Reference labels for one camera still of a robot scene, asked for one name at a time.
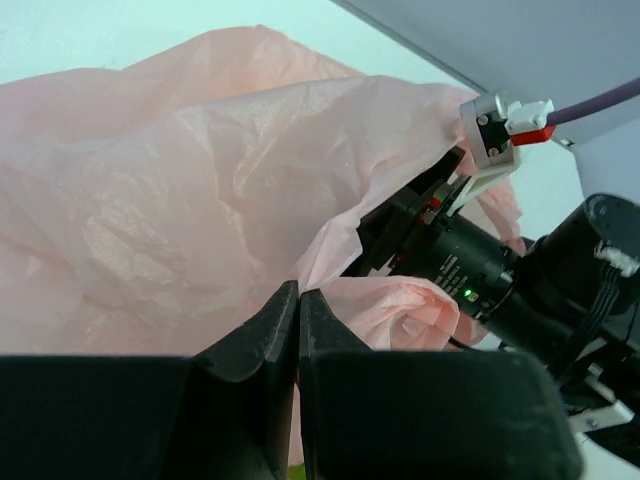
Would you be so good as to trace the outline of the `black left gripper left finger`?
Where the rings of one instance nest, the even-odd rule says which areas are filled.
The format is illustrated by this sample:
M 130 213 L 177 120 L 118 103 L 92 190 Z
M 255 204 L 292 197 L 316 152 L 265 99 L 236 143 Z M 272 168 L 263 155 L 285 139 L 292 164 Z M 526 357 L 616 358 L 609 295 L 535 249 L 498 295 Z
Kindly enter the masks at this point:
M 194 356 L 5 355 L 5 479 L 283 479 L 298 286 Z

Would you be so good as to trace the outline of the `aluminium table frame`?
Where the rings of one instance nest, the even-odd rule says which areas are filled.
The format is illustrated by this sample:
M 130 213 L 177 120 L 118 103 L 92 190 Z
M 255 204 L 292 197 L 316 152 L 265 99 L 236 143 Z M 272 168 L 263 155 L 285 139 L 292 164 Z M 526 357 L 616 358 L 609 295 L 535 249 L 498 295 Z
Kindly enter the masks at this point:
M 589 94 L 548 1 L 340 1 L 341 8 L 481 92 L 568 107 Z

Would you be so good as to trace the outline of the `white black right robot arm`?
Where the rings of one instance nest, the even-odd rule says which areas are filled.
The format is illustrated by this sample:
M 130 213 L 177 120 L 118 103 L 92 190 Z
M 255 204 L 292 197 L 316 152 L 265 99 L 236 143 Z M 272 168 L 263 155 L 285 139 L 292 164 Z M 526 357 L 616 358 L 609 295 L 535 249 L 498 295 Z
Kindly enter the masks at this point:
M 558 382 L 570 418 L 612 454 L 639 460 L 639 209 L 593 195 L 519 254 L 463 217 L 455 147 L 358 227 L 350 277 L 424 278 Z

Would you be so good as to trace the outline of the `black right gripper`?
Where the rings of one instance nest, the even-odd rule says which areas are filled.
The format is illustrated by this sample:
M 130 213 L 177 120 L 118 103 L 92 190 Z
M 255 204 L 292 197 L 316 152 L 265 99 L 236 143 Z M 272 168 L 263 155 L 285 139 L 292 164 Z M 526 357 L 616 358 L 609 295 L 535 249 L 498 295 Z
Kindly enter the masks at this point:
M 388 267 L 424 278 L 466 315 L 492 329 L 523 314 L 517 293 L 518 255 L 482 228 L 450 211 L 466 181 L 451 179 L 464 150 L 454 147 L 360 221 L 362 254 L 342 274 L 364 277 Z

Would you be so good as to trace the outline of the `pink plastic bag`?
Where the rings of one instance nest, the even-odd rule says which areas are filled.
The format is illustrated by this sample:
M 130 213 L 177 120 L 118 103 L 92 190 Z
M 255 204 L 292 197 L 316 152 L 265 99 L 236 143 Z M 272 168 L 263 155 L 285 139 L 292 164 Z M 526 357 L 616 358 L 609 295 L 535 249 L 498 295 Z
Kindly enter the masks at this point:
M 374 349 L 485 330 L 432 283 L 342 274 L 359 221 L 454 147 L 468 90 L 265 27 L 1 88 L 1 359 L 194 356 L 286 282 Z

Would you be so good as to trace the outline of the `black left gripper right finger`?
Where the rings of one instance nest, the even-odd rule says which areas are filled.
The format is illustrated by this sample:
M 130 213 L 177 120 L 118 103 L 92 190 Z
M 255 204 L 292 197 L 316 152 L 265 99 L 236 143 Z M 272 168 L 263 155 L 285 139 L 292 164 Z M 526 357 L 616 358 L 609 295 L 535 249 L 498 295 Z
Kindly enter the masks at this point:
M 300 304 L 299 390 L 310 479 L 578 479 L 583 460 L 533 357 L 375 351 L 323 294 Z

